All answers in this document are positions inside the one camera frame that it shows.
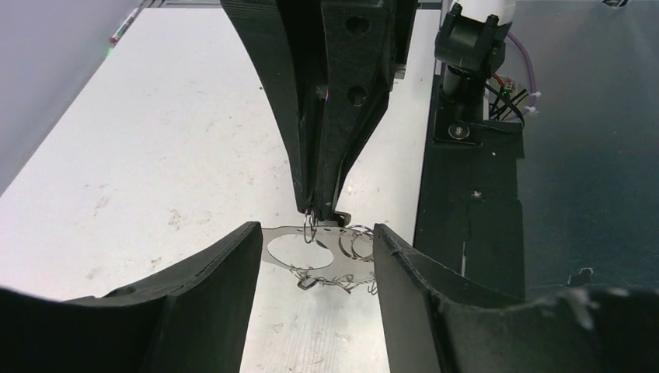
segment tangled metal ring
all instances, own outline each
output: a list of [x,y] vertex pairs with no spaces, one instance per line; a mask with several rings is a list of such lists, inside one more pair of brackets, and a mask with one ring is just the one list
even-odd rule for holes
[[[307,238],[307,227],[311,234]],[[316,232],[318,231],[318,218],[316,217],[316,212],[313,210],[313,207],[309,207],[305,212],[305,223],[302,225],[302,230],[304,231],[304,239],[306,243],[312,243],[316,239]]]
[[348,252],[345,247],[343,246],[343,234],[346,232],[341,232],[341,235],[339,236],[339,249],[341,250],[341,253],[345,255],[346,257],[356,260],[358,262],[372,262],[373,261],[373,252],[368,254],[367,256],[362,256],[357,251],[354,249],[354,243],[357,241],[359,237],[366,236],[371,240],[371,243],[373,241],[373,230],[370,229],[367,226],[364,225],[349,225],[346,227],[346,229],[349,229],[354,232],[352,235],[352,239],[350,240],[350,252]]

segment mounting hole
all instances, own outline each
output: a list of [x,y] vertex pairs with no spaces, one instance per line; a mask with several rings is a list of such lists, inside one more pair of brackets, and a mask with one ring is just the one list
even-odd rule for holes
[[366,89],[361,88],[359,85],[348,89],[348,99],[355,106],[364,105],[366,101]]
[[368,24],[368,21],[365,18],[355,16],[355,17],[350,17],[346,21],[346,28],[353,35],[361,35],[362,33],[365,33],[366,31],[368,31],[368,27],[370,27],[370,25]]
[[122,295],[129,295],[129,294],[135,293],[137,290],[138,289],[135,286],[130,286],[130,285],[129,286],[124,286],[122,288],[112,290],[104,298],[112,298],[112,297],[120,297]]
[[297,268],[323,268],[334,261],[334,255],[323,248],[324,243],[307,244],[302,235],[283,235],[268,244],[268,251],[283,264]]

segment white table surface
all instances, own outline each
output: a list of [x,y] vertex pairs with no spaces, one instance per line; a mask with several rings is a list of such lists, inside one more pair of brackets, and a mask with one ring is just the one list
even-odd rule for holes
[[[406,78],[339,210],[413,238],[439,11],[419,11]],[[102,296],[245,221],[300,225],[274,117],[221,9],[146,9],[0,197],[0,285]],[[262,263],[242,371],[388,371],[377,297],[300,291]]]

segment black 3d-printed part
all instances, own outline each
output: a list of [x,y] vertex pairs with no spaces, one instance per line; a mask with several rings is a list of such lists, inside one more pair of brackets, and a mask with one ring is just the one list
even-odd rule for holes
[[223,0],[290,160],[298,211],[333,217],[406,62],[415,0]]
[[2,289],[0,371],[238,372],[262,241],[259,223],[246,223],[103,298]]
[[659,295],[575,289],[522,303],[375,226],[392,373],[657,371]]

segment thin metal sheet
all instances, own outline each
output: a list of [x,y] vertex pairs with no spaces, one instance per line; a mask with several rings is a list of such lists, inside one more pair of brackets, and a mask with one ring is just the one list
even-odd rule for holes
[[[305,232],[300,227],[279,227],[263,229],[263,251],[261,260],[266,263],[274,264],[286,270],[295,270],[290,263],[284,263],[279,260],[269,249],[269,245],[280,237],[286,235],[311,235],[310,229]],[[309,245],[316,245],[320,249],[329,250],[334,260],[332,263],[319,268],[310,268],[307,274],[312,277],[322,277],[327,280],[338,279],[345,276],[351,276],[354,283],[369,281],[373,278],[373,262],[363,262],[352,260],[341,252],[341,249],[348,249],[354,245],[358,253],[368,253],[373,251],[373,239],[368,235],[360,234],[357,231],[341,227],[318,227],[313,242]]]

